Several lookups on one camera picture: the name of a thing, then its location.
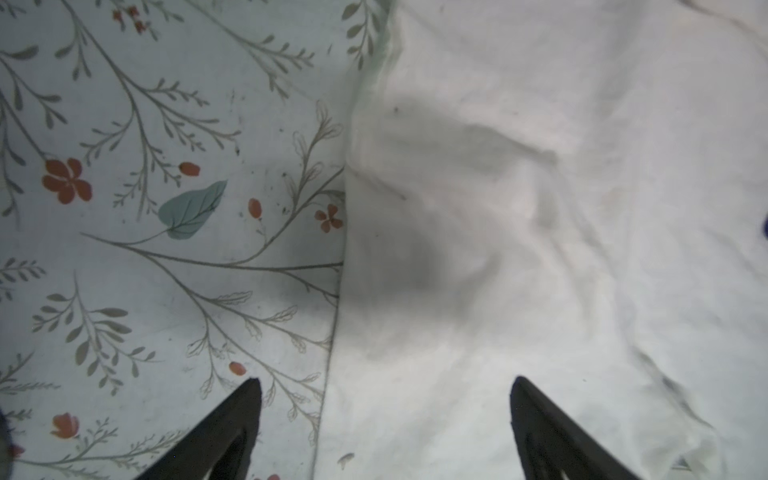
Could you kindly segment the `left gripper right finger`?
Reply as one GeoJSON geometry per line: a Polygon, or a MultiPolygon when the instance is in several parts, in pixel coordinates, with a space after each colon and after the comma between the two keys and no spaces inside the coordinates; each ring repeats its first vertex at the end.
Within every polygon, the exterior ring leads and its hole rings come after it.
{"type": "Polygon", "coordinates": [[[526,480],[638,479],[526,377],[515,379],[509,405],[526,480]]]}

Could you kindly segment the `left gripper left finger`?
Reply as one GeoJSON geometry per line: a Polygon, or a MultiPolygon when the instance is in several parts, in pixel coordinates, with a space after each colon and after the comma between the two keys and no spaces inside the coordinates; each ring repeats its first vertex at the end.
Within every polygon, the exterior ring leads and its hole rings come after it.
{"type": "Polygon", "coordinates": [[[244,480],[259,433],[261,383],[244,381],[139,480],[244,480]]]}

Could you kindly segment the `white printed t shirt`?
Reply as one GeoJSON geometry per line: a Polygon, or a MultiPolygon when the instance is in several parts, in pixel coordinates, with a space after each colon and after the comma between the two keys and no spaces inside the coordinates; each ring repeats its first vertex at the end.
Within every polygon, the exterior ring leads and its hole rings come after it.
{"type": "Polygon", "coordinates": [[[629,470],[767,475],[767,5],[397,1],[346,152],[317,479],[519,479],[513,381],[629,470]]]}

